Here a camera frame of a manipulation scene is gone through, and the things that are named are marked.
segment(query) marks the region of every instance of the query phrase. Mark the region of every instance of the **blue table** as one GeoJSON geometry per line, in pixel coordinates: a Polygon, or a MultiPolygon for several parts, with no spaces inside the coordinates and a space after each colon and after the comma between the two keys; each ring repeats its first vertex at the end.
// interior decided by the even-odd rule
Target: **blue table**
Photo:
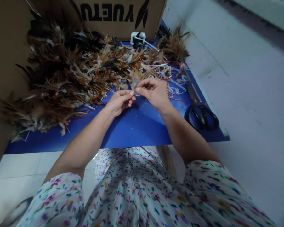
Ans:
{"type": "MultiPolygon", "coordinates": [[[[202,103],[207,102],[212,110],[210,102],[206,98],[206,94],[201,91],[195,78],[190,70],[187,70],[188,76],[191,78],[202,103]]],[[[103,99],[106,104],[112,92],[103,99]]],[[[134,146],[153,146],[171,144],[167,129],[153,106],[144,97],[137,96],[137,100],[131,108],[126,109],[117,117],[109,127],[101,145],[101,148],[119,148],[134,146]]],[[[174,95],[175,99],[189,99],[188,92],[181,95],[174,95]]],[[[179,111],[182,116],[191,105],[191,100],[177,101],[171,100],[172,105],[179,111]]],[[[69,125],[70,133],[61,136],[60,127],[50,129],[47,133],[30,132],[27,141],[19,141],[10,143],[5,154],[21,154],[35,152],[51,152],[62,151],[69,142],[104,108],[104,105],[96,106],[95,111],[90,111],[84,118],[72,119],[69,125]]],[[[201,135],[207,142],[228,141],[230,140],[227,131],[220,125],[215,131],[203,131],[201,135]]]]}

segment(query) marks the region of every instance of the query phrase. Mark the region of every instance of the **brown cardboard box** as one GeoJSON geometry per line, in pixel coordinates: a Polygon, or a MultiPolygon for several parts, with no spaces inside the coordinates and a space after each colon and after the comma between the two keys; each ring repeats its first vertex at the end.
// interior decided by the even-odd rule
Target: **brown cardboard box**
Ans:
{"type": "Polygon", "coordinates": [[[58,17],[65,13],[68,22],[80,26],[82,20],[91,31],[117,36],[130,41],[132,32],[142,31],[147,41],[154,41],[167,0],[31,0],[42,17],[50,11],[58,17]]]}
{"type": "MultiPolygon", "coordinates": [[[[15,66],[28,65],[29,46],[26,34],[33,16],[26,1],[0,0],[0,98],[6,99],[11,91],[14,98],[23,96],[28,86],[15,66]]],[[[11,139],[12,127],[2,120],[0,114],[0,160],[11,139]]]]}
{"type": "MultiPolygon", "coordinates": [[[[86,18],[85,24],[91,31],[117,36],[120,40],[130,40],[131,32],[143,31],[146,33],[147,40],[152,41],[160,25],[166,0],[142,0],[141,2],[138,0],[95,0],[93,3],[91,0],[76,0],[75,3],[79,10],[82,7],[85,11],[83,18],[86,18]],[[90,10],[87,4],[92,9],[92,17],[97,20],[101,18],[101,21],[90,21],[90,10]],[[99,14],[95,17],[97,4],[99,14]]],[[[29,46],[26,43],[26,34],[30,28],[30,21],[33,20],[29,8],[38,9],[44,18],[46,18],[46,11],[54,12],[62,17],[61,9],[63,9],[72,25],[80,27],[81,24],[69,0],[0,0],[0,98],[2,99],[7,99],[11,91],[14,91],[14,98],[17,99],[28,90],[24,80],[26,75],[21,75],[15,63],[28,65],[29,46]]],[[[0,115],[0,160],[11,139],[12,132],[12,127],[4,123],[1,118],[0,115]]]]}

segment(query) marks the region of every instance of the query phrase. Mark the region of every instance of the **forearm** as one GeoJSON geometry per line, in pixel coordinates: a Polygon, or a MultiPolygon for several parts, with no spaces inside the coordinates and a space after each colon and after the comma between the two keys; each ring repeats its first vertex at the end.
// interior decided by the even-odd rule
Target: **forearm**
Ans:
{"type": "Polygon", "coordinates": [[[193,160],[212,160],[219,162],[217,155],[205,139],[186,122],[170,104],[159,110],[167,127],[174,148],[183,158],[185,165],[193,160]]]}
{"type": "Polygon", "coordinates": [[[96,155],[114,116],[105,108],[69,143],[53,165],[46,179],[65,172],[77,173],[82,179],[86,165],[96,155]]]}

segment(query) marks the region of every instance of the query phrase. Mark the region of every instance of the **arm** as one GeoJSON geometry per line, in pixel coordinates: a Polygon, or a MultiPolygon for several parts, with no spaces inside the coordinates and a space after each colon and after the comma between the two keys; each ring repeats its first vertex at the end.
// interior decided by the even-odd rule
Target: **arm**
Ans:
{"type": "Polygon", "coordinates": [[[133,91],[121,90],[115,92],[108,104],[69,143],[43,183],[66,172],[76,173],[83,179],[86,165],[100,149],[104,135],[114,118],[119,116],[125,108],[131,107],[134,100],[136,98],[133,91]]]}
{"type": "Polygon", "coordinates": [[[205,139],[172,106],[168,98],[166,82],[147,78],[138,84],[136,91],[145,96],[159,111],[172,144],[183,158],[185,165],[194,160],[220,162],[205,139]]]}

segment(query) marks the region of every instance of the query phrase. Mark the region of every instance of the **stick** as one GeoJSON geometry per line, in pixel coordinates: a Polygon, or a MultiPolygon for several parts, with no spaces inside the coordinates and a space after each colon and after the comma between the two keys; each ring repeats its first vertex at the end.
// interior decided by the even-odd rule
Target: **stick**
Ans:
{"type": "Polygon", "coordinates": [[[191,83],[191,85],[192,85],[193,90],[195,91],[196,96],[198,97],[198,99],[199,99],[199,101],[200,101],[200,103],[201,103],[202,100],[201,100],[201,98],[200,98],[198,92],[196,91],[196,88],[195,88],[195,86],[193,85],[193,83],[192,83],[192,81],[191,81],[191,79],[190,79],[188,73],[186,72],[185,67],[183,67],[183,69],[184,69],[184,71],[185,71],[185,73],[186,73],[187,78],[189,79],[189,81],[190,81],[190,83],[191,83]]]}

